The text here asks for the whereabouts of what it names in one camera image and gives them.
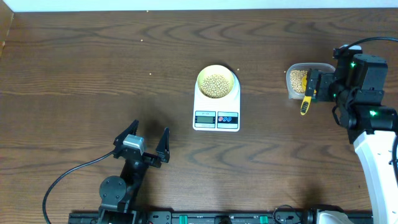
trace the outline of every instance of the yellow handle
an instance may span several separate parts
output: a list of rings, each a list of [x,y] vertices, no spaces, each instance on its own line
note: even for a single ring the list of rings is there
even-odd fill
[[[304,96],[303,103],[301,104],[300,109],[301,115],[305,115],[308,109],[310,109],[311,99],[311,96]]]

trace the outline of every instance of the green tape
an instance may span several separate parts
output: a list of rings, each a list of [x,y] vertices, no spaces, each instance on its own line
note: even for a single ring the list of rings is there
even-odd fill
[[[268,224],[268,216],[260,216],[260,224]]]
[[[188,215],[180,215],[180,224],[188,224]]]

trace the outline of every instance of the digital kitchen scale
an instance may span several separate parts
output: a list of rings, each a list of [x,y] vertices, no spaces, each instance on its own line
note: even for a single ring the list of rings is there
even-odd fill
[[[206,77],[222,75],[229,81],[230,92],[210,98],[200,90]],[[195,84],[192,126],[198,131],[239,131],[241,125],[241,85],[236,75],[221,65],[210,65],[198,75]]]

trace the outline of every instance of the bowl of beans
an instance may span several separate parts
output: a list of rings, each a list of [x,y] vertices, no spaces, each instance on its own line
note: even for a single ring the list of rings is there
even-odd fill
[[[209,98],[222,98],[234,87],[232,72],[221,65],[210,65],[198,75],[198,87]]]
[[[312,69],[323,72],[335,72],[335,68],[327,63],[297,63],[292,65],[286,72],[287,91],[289,99],[304,99],[305,88],[303,81],[307,80],[307,73]]]

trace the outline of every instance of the white backdrop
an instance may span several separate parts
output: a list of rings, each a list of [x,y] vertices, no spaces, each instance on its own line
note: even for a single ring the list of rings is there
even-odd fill
[[[398,0],[4,0],[14,12],[398,7]]]

